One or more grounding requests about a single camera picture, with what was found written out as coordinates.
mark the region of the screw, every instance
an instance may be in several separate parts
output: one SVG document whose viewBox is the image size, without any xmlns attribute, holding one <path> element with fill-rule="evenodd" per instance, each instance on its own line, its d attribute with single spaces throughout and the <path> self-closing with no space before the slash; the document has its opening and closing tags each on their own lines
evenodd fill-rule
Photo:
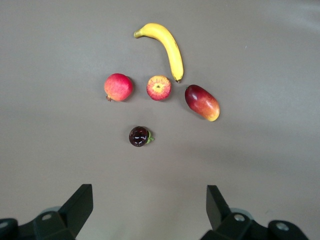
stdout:
<svg viewBox="0 0 320 240">
<path fill-rule="evenodd" d="M 276 224 L 276 227 L 282 231 L 288 231 L 289 227 L 287 225 L 285 225 L 283 222 L 278 222 Z"/>
<path fill-rule="evenodd" d="M 51 214 L 46 214 L 41 219 L 44 221 L 44 220 L 48 220 L 50 218 L 51 218 Z"/>
<path fill-rule="evenodd" d="M 239 222 L 244 222 L 246 220 L 245 217 L 242 216 L 241 214 L 234 215 L 234 219 L 239 221 Z"/>
<path fill-rule="evenodd" d="M 8 226 L 8 222 L 7 221 L 4 221 L 4 222 L 0 223 L 0 229 L 5 228 L 6 226 Z"/>
</svg>

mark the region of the pomegranate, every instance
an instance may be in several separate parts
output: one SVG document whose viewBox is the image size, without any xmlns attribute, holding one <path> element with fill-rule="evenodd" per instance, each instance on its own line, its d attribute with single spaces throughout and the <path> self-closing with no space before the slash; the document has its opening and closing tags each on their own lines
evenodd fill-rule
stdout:
<svg viewBox="0 0 320 240">
<path fill-rule="evenodd" d="M 121 73 L 111 74 L 104 83 L 104 91 L 108 101 L 123 101 L 129 97 L 133 89 L 134 86 L 130 78 Z"/>
</svg>

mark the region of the red apple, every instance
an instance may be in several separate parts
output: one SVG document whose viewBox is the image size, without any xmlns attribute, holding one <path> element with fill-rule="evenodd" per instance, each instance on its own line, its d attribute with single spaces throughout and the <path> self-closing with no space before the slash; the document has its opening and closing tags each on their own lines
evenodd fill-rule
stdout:
<svg viewBox="0 0 320 240">
<path fill-rule="evenodd" d="M 198 85 L 190 85 L 184 93 L 185 101 L 194 112 L 210 122 L 215 121 L 220 114 L 218 101 Z"/>
<path fill-rule="evenodd" d="M 146 92 L 155 101 L 166 99 L 171 92 L 171 82 L 166 76 L 153 76 L 148 81 Z"/>
<path fill-rule="evenodd" d="M 111 74 L 104 83 L 104 91 L 108 101 L 125 100 L 132 93 L 134 86 L 129 77 L 121 73 Z"/>
</svg>

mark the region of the yellow banana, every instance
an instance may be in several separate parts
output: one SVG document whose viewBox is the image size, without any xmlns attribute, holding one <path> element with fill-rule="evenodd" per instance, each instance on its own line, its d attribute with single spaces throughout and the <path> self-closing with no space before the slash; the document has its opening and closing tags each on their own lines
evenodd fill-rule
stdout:
<svg viewBox="0 0 320 240">
<path fill-rule="evenodd" d="M 180 83 L 184 74 L 184 66 L 176 40 L 168 29 L 158 23 L 148 23 L 134 32 L 136 39 L 142 36 L 156 39 L 163 44 L 168 54 L 172 76 L 177 83 Z"/>
</svg>

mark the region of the gray background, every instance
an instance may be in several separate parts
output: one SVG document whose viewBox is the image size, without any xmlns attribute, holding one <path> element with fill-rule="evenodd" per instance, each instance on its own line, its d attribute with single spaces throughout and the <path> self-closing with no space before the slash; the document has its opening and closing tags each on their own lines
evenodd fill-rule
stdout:
<svg viewBox="0 0 320 240">
<path fill-rule="evenodd" d="M 172 80 L 149 22 L 174 35 L 184 63 Z M 320 236 L 320 4 L 318 1 L 0 1 L 0 218 L 20 224 L 93 185 L 78 240 L 198 240 L 210 229 L 206 187 L 266 226 L 283 219 Z M 132 78 L 125 102 L 104 81 Z M 212 93 L 209 122 L 184 99 Z M 135 126 L 151 144 L 130 145 Z"/>
</svg>

